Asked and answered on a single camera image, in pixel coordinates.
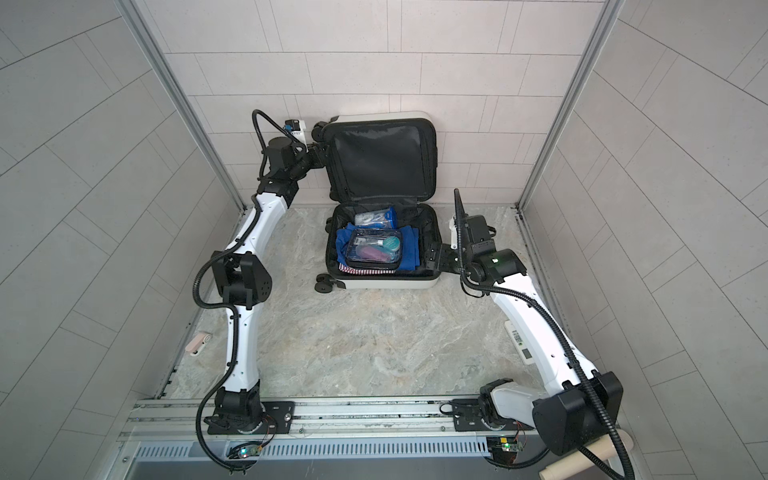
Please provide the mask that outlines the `red white striped cloth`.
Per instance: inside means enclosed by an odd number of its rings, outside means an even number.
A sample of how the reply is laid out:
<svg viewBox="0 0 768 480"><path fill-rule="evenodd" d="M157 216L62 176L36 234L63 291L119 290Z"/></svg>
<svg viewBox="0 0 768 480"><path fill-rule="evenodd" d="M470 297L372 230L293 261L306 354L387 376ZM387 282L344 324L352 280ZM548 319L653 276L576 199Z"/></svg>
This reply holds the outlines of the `red white striped cloth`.
<svg viewBox="0 0 768 480"><path fill-rule="evenodd" d="M356 267L351 267L344 264L339 264L338 270L344 274L356 275L356 276L393 275L396 273L395 269L356 268Z"/></svg>

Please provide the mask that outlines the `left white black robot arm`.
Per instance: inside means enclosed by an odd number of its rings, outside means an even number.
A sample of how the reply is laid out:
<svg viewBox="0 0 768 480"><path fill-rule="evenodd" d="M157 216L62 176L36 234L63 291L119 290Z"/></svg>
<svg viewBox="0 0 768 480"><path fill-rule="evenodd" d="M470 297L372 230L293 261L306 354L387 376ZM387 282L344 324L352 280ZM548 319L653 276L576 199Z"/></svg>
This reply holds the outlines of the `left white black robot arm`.
<svg viewBox="0 0 768 480"><path fill-rule="evenodd" d="M273 165L252 196L246 224L212 264L216 289L232 314L228 320L229 360L207 423L245 433L255 431L265 417L257 366L257 317L271 294L272 277L260 256L296 196L299 181L310 170L324 166L317 144L286 138L270 140L265 159Z"/></svg>

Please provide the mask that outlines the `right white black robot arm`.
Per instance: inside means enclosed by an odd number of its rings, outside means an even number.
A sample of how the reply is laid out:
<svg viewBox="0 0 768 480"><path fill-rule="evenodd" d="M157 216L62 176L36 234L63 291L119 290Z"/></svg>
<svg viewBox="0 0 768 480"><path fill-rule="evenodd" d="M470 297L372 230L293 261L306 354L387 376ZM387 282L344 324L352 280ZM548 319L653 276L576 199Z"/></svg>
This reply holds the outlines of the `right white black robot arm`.
<svg viewBox="0 0 768 480"><path fill-rule="evenodd" d="M623 397L616 375L600 372L572 343L541 303L519 257L496 248L484 217L457 212L450 228L442 268L457 274L466 292L490 297L506 315L518 351L539 371L544 391L499 379L475 399L442 404L441 414L452 417L458 432L533 430L554 455L578 452L597 464L611 457L627 461L631 445L616 426Z"/></svg>

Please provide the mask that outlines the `clear toiletry pouch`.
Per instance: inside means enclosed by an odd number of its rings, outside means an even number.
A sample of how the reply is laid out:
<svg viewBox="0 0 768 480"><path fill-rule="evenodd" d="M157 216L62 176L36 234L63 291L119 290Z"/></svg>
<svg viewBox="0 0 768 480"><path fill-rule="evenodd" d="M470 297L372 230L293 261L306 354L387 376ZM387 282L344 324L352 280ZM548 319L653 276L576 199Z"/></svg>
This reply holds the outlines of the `clear toiletry pouch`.
<svg viewBox="0 0 768 480"><path fill-rule="evenodd" d="M346 265L356 269L396 270L403 257L398 230L355 228L344 249Z"/></svg>

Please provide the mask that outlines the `blue lid plastic cup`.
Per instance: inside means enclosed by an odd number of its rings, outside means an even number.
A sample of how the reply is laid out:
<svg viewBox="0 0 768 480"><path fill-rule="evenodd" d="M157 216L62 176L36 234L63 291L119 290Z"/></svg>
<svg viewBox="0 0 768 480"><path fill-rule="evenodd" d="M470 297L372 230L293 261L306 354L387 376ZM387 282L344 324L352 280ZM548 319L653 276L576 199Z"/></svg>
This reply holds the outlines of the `blue lid plastic cup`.
<svg viewBox="0 0 768 480"><path fill-rule="evenodd" d="M357 228L396 229L395 209L390 206L385 209L358 213L354 217L354 225Z"/></svg>

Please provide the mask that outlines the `black white suitcase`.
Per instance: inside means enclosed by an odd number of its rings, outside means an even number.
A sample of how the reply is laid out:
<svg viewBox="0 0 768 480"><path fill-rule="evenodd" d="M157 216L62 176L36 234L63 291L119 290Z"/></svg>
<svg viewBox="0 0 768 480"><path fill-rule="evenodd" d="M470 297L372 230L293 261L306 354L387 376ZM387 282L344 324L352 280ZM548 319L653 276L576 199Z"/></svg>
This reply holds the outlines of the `black white suitcase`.
<svg viewBox="0 0 768 480"><path fill-rule="evenodd" d="M443 244L439 221L428 205L437 189L438 135L428 114L419 111L336 116L319 122L312 138L327 159L329 197L336 207L326 221L327 274L345 289L427 289L441 274L427 269L427 250ZM400 227L419 231L420 266L393 275L356 276L338 270L336 231L358 213L392 206Z"/></svg>

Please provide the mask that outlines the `blue shirt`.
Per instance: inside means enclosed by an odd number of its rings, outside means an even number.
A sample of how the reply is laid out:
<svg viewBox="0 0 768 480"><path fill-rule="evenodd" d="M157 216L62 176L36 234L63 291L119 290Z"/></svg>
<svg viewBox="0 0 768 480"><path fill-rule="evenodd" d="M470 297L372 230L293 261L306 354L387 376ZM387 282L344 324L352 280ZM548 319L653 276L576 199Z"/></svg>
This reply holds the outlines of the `blue shirt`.
<svg viewBox="0 0 768 480"><path fill-rule="evenodd" d="M336 248L336 257L339 264L346 265L344 249L349 240L351 231L355 228L357 227L348 224L346 227L336 231L336 238L333 245ZM403 240L403 257L401 264L396 271L415 271L420 266L419 231L410 226L394 230L398 230L401 233Z"/></svg>

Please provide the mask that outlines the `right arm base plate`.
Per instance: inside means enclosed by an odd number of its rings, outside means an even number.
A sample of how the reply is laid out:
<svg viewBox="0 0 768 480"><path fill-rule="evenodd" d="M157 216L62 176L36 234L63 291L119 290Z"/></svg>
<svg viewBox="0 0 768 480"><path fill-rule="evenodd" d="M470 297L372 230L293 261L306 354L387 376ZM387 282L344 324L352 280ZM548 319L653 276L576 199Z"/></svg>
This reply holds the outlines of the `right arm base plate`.
<svg viewBox="0 0 768 480"><path fill-rule="evenodd" d="M456 432L533 431L534 427L515 419L491 419L479 398L452 399L439 407L449 416Z"/></svg>

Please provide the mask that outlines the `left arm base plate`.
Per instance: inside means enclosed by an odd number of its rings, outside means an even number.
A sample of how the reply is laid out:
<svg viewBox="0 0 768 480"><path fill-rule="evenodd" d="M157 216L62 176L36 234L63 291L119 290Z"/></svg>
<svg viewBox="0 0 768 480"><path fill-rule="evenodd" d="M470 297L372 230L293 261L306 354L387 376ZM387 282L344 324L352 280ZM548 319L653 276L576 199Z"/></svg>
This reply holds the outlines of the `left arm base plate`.
<svg viewBox="0 0 768 480"><path fill-rule="evenodd" d="M234 415L215 412L204 416L209 435L272 435L290 431L296 404L292 401L267 401L255 414Z"/></svg>

